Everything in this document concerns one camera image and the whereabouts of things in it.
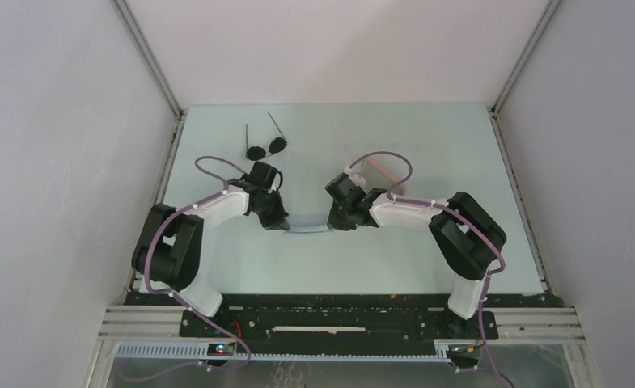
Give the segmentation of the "light blue cleaning cloth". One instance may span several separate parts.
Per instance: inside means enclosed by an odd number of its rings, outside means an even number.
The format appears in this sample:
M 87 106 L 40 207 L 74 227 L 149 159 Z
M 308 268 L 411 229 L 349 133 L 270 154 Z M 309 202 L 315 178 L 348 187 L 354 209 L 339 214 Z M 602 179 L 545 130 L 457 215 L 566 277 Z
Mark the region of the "light blue cleaning cloth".
M 326 213 L 292 213 L 286 220 L 290 227 L 286 234 L 289 235 L 313 236 L 332 233 Z

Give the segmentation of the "pink glasses case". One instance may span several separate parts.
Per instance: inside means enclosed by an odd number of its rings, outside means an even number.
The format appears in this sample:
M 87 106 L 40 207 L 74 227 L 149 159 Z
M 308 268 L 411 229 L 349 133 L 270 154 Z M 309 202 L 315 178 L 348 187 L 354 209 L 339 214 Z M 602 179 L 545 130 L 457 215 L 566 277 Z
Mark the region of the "pink glasses case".
M 391 189 L 395 196 L 405 196 L 407 187 L 404 179 L 409 174 L 405 162 L 393 157 L 392 162 L 382 161 L 383 155 L 371 155 L 359 163 L 359 175 L 364 179 L 365 192 L 371 189 Z

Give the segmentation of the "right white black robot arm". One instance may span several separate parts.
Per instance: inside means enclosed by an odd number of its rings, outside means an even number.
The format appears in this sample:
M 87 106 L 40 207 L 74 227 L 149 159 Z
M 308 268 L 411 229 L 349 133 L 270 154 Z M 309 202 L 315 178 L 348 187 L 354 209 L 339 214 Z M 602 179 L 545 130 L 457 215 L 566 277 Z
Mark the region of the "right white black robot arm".
M 456 338 L 468 336 L 476 329 L 476 313 L 489 278 L 506 267 L 502 257 L 505 231 L 466 192 L 445 200 L 420 200 L 382 188 L 366 192 L 357 178 L 341 173 L 325 187 L 332 198 L 328 227 L 341 231 L 359 226 L 403 227 L 429 232 L 454 272 L 445 328 Z

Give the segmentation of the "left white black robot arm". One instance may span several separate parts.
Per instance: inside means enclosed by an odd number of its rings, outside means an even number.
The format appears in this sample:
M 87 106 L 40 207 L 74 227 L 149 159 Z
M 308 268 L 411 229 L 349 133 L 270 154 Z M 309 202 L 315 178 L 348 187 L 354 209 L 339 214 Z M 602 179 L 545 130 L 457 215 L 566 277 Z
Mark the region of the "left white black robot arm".
M 199 327 L 210 336 L 226 333 L 230 315 L 220 306 L 222 294 L 201 272 L 205 233 L 237 217 L 257 216 L 264 230 L 290 228 L 280 188 L 283 174 L 255 162 L 237 179 L 224 180 L 220 191 L 181 208 L 154 205 L 133 252 L 133 269 L 148 293 L 164 294 L 200 314 Z

